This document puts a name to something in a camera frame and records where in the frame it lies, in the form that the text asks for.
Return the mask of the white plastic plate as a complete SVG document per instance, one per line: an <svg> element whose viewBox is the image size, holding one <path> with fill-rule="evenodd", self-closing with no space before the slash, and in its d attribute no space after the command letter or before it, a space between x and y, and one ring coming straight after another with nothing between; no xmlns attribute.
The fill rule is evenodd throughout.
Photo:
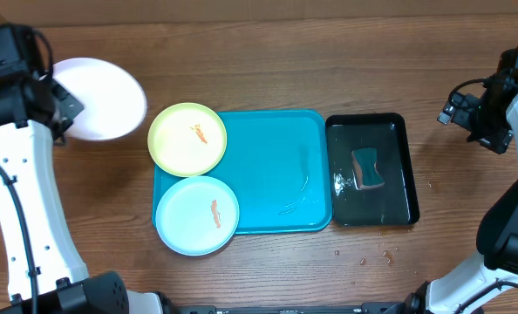
<svg viewBox="0 0 518 314"><path fill-rule="evenodd" d="M140 83L111 62L69 58L53 66L53 79L83 106L65 131L69 137L114 140L138 128L147 114Z"/></svg>

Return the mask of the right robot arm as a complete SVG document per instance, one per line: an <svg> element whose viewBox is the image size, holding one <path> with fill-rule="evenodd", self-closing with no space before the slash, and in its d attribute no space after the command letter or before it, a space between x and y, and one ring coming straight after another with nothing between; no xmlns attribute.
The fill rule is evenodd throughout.
<svg viewBox="0 0 518 314"><path fill-rule="evenodd" d="M504 51L497 70L478 79L480 97L463 94L461 83L449 93L438 120L469 132L468 141L497 153L516 142L518 160L518 46ZM480 313L501 293L518 290L518 179L482 218L476 251L442 278L423 283L391 313Z"/></svg>

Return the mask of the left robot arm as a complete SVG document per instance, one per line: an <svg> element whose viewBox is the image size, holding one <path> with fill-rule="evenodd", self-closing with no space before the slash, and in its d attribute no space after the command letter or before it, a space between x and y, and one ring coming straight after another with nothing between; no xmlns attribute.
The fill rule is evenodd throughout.
<svg viewBox="0 0 518 314"><path fill-rule="evenodd" d="M41 31L0 25L0 228L11 313L168 313L159 292L90 276L60 200L53 148L67 137L114 140L147 113L137 80L96 58L55 62Z"/></svg>

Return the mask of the yellow-green plastic plate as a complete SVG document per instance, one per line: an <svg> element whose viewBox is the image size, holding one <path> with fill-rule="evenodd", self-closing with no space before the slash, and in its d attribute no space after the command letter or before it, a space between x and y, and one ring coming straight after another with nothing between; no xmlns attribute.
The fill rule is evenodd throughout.
<svg viewBox="0 0 518 314"><path fill-rule="evenodd" d="M154 163L178 177L205 174L222 159L226 127L212 109L193 102L169 106L153 120L147 146Z"/></svg>

